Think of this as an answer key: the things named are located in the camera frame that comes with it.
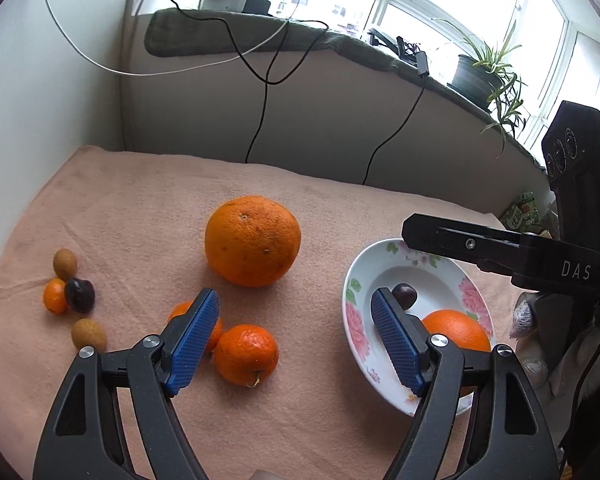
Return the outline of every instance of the white cable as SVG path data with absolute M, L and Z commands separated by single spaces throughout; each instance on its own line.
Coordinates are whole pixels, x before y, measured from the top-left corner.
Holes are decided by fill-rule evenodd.
M 51 19 L 54 20 L 54 23 L 56 24 L 56 27 L 58 28 L 58 30 L 60 31 L 60 34 L 62 34 L 62 36 L 64 36 L 64 38 L 68 41 L 68 43 L 73 47 L 73 49 L 85 60 L 87 60 L 89 63 L 94 64 L 97 67 L 100 67 L 103 70 L 106 70 L 107 72 L 111 72 L 113 74 L 118 74 L 118 75 L 129 75 L 129 76 L 139 76 L 139 77 L 146 77 L 146 76 L 154 76 L 154 75 L 169 75 L 169 74 L 179 74 L 182 72 L 188 72 L 189 70 L 196 70 L 199 68 L 206 68 L 207 66 L 215 66 L 215 65 L 220 65 L 222 63 L 229 63 L 230 61 L 235 61 L 236 59 L 240 59 L 240 56 L 235 56 L 229 59 L 225 59 L 222 61 L 216 61 L 214 63 L 207 63 L 204 65 L 198 65 L 198 66 L 191 66 L 189 68 L 183 68 L 181 70 L 173 70 L 171 72 L 156 72 L 156 73 L 152 73 L 152 74 L 134 74 L 131 72 L 120 72 L 119 70 L 113 70 L 112 68 L 109 68 L 107 66 L 101 65 L 100 63 L 98 63 L 97 61 L 94 61 L 93 59 L 91 59 L 89 56 L 87 56 L 85 53 L 83 53 L 78 47 L 77 45 L 71 40 L 71 38 L 69 38 L 69 36 L 66 34 L 66 32 L 64 31 L 64 28 L 62 28 L 62 26 L 60 25 L 60 23 L 58 23 L 58 19 L 56 18 L 56 15 L 54 14 L 53 10 L 51 9 L 51 5 L 49 4 L 49 0 L 45 0 L 45 5 L 46 5 L 46 10 L 49 11 L 49 15 L 51 15 Z M 257 44 L 256 46 L 254 46 L 253 48 L 250 48 L 249 50 L 247 50 L 246 52 L 244 52 L 242 55 L 246 55 L 249 54 L 250 52 L 253 52 L 254 50 L 259 49 L 261 46 L 263 46 L 264 44 L 266 44 L 267 42 L 271 41 L 273 38 L 275 38 L 277 36 L 277 34 L 282 30 L 282 28 L 289 22 L 289 20 L 291 19 L 291 16 L 289 16 L 283 23 L 282 25 L 280 25 L 280 28 L 274 32 L 271 36 L 269 36 L 266 40 L 264 40 L 262 43 Z

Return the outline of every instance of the windowsill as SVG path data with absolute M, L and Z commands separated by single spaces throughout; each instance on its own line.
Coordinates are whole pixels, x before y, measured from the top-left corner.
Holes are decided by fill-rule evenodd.
M 283 22 L 280 18 L 255 14 L 209 10 L 190 10 L 189 12 L 195 12 L 200 17 L 221 16 L 226 19 L 234 36 L 239 38 L 237 43 L 242 52 L 253 48 L 260 43 L 262 38 L 273 34 Z M 315 27 L 292 22 L 282 50 L 306 51 L 318 31 L 319 29 Z M 144 37 L 144 47 L 149 54 L 156 57 L 204 56 L 235 52 L 226 29 L 221 23 L 188 20 L 176 9 L 163 9 L 154 13 Z M 270 41 L 258 51 L 273 52 L 276 48 L 277 43 Z M 326 49 L 333 50 L 339 56 L 372 70 L 393 72 L 405 81 L 417 86 L 422 85 L 422 80 L 413 66 L 358 38 L 329 30 L 313 47 L 313 50 Z M 433 77 L 426 78 L 424 88 L 453 102 L 464 111 L 480 119 L 485 125 L 493 122 L 493 118 L 487 112 Z M 496 130 L 497 134 L 501 134 L 499 127 L 496 126 L 492 129 Z M 509 144 L 519 150 L 526 158 L 532 160 L 537 168 L 544 171 L 544 167 L 524 146 L 508 134 L 506 138 Z

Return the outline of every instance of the metal screw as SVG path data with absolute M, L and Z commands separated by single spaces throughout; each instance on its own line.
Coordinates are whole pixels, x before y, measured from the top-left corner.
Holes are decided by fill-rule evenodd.
M 91 357 L 94 353 L 95 350 L 93 349 L 93 346 L 83 346 L 82 348 L 80 348 L 78 355 L 81 358 L 86 359 L 87 357 Z
M 507 345 L 498 345 L 498 348 L 496 349 L 496 351 L 502 357 L 511 357 L 513 355 L 513 350 L 511 348 L 509 348 Z
M 431 336 L 431 343 L 434 346 L 446 346 L 449 344 L 449 339 L 447 339 L 445 336 L 443 336 L 442 334 L 434 334 Z
M 160 344 L 160 338 L 157 335 L 148 335 L 142 339 L 142 346 L 145 348 L 153 348 Z

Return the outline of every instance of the plate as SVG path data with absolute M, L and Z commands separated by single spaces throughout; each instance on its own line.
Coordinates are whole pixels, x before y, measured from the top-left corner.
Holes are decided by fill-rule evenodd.
M 371 318 L 371 295 L 381 287 L 391 290 L 409 283 L 418 299 L 409 314 L 424 318 L 443 308 L 473 317 L 484 329 L 491 347 L 496 344 L 491 315 L 484 300 L 458 265 L 449 258 L 407 247 L 401 238 L 376 242 L 362 251 L 349 267 L 342 291 L 342 318 L 351 352 L 376 391 L 398 410 L 413 416 L 420 399 L 402 386 Z M 471 407 L 473 394 L 458 401 L 456 413 Z

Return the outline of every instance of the white wall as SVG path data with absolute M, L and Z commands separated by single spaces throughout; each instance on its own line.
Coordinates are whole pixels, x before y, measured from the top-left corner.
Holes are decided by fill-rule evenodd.
M 50 0 L 91 57 L 116 67 L 125 0 Z M 122 147 L 119 78 L 82 60 L 43 0 L 0 6 L 0 252 L 30 200 L 74 150 Z
M 158 58 L 144 49 L 150 16 L 141 15 L 129 67 L 161 72 L 229 57 Z M 282 52 L 272 78 L 301 57 Z M 264 74 L 272 53 L 249 54 Z M 250 162 L 360 183 L 374 148 L 404 121 L 420 88 L 376 72 L 331 50 L 312 52 L 285 83 L 269 91 L 264 127 Z M 264 85 L 239 61 L 177 75 L 128 78 L 123 86 L 133 147 L 243 162 L 260 119 Z M 546 176 L 467 111 L 425 91 L 411 119 L 378 151 L 368 184 L 422 194 L 481 212 L 502 213 L 520 192 L 540 206 L 550 200 Z

